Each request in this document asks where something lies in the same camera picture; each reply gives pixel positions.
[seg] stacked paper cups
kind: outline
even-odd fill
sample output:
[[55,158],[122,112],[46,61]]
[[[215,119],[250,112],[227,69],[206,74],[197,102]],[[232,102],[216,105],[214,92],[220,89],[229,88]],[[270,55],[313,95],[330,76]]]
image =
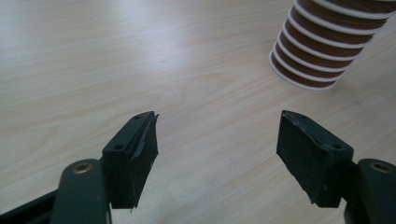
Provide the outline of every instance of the stacked paper cups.
[[270,64],[296,86],[327,90],[395,10],[395,2],[294,0]]

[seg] paper cup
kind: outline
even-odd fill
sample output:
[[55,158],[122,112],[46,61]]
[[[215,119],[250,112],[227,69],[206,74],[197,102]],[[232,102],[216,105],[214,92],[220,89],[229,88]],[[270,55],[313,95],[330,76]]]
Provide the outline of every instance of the paper cup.
[[395,10],[395,2],[294,0],[271,51],[270,64],[291,84],[327,90]]

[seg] light wood surface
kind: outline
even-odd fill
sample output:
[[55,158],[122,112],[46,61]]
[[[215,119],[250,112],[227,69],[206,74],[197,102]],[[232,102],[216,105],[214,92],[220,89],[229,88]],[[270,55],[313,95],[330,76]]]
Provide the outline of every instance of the light wood surface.
[[133,115],[160,114],[160,155],[121,223],[345,223],[276,155],[280,112],[396,163],[396,20],[335,88],[279,78],[268,55],[286,0],[0,3],[0,211],[58,186]]

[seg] wood grain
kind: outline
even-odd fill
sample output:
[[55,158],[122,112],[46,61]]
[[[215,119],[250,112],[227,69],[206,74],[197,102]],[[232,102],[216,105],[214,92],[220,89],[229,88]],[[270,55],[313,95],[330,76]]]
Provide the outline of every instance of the wood grain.
[[0,211],[99,159],[133,115],[160,114],[139,207],[114,223],[344,223],[276,155],[282,109],[396,163],[396,21],[330,91],[270,68],[286,0],[19,1],[0,7]]

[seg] screw hole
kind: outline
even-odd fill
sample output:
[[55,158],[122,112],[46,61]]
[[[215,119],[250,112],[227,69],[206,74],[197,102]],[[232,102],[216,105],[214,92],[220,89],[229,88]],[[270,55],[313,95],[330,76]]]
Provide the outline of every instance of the screw hole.
[[123,149],[123,145],[114,146],[114,150],[121,150],[121,149]]
[[92,168],[91,163],[81,163],[73,168],[73,173],[79,175],[90,171]]
[[384,174],[391,174],[393,173],[393,169],[391,167],[388,167],[384,163],[380,162],[372,162],[370,163],[370,166],[372,169],[377,170],[378,172],[384,173]]

